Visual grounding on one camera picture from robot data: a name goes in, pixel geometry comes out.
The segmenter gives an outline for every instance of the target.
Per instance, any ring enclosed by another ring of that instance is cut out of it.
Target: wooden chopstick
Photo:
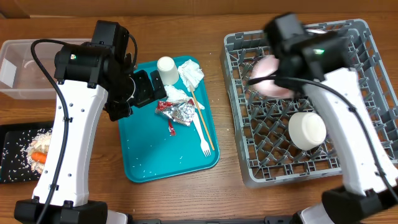
[[[191,89],[191,92],[192,92],[192,96],[193,96],[193,100],[194,100],[194,102],[195,102],[195,105],[196,105],[197,108],[198,108],[201,122],[203,123],[203,126],[205,127],[205,130],[206,130],[206,133],[207,133],[207,137],[209,138],[211,148],[212,148],[213,151],[214,151],[213,142],[211,141],[210,134],[209,134],[209,131],[207,130],[205,120],[203,119],[203,116],[201,115],[201,111],[200,111],[201,109],[199,108],[199,104],[198,104],[197,98],[195,97],[195,94],[193,93],[193,87],[192,87],[191,85],[189,85],[189,87],[190,87],[190,89]]]

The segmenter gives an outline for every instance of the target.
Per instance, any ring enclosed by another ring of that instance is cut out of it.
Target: gray dish rack
[[[388,156],[398,163],[398,101],[367,23],[354,19],[306,27],[336,30],[348,39],[347,54],[358,71],[373,125]],[[308,98],[277,100],[246,86],[254,64],[271,52],[262,30],[224,38],[221,64],[244,184],[266,187],[340,174],[339,159],[328,137],[311,151],[297,149],[289,137],[287,126],[294,113],[316,112]]]

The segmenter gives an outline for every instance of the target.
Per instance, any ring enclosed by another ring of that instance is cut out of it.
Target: carrot
[[[47,155],[42,152],[33,152],[31,155],[31,158],[36,162],[41,162],[41,163],[45,164]]]

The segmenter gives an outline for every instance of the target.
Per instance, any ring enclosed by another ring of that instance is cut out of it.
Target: wooden tabletop
[[[161,220],[262,218],[291,215],[320,202],[321,193],[341,185],[341,176],[297,184],[248,189],[242,182],[234,140],[233,118],[224,87],[220,52],[225,35],[262,29],[275,14],[240,16],[141,16],[69,19],[0,20],[0,44],[9,39],[91,38],[98,19],[118,21],[136,38],[138,62],[168,55],[191,55],[205,73],[205,85],[221,150],[210,169],[168,179],[134,184],[124,175],[119,129],[103,112],[90,164],[90,199],[134,218]],[[364,19],[370,26],[394,89],[398,90],[398,15],[394,13],[300,14],[304,23]],[[55,100],[19,101],[0,95],[0,124],[47,121]],[[17,200],[30,198],[35,182],[0,185],[0,223],[13,219]],[[366,223],[396,223],[393,208]]]

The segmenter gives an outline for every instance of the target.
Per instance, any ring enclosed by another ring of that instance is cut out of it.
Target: fork
[[[193,115],[193,123],[198,131],[199,137],[200,137],[200,147],[201,150],[203,151],[205,157],[208,157],[211,155],[210,147],[209,144],[206,142],[205,137],[203,136],[203,131],[201,130],[201,125],[199,121],[198,114],[195,112]]]

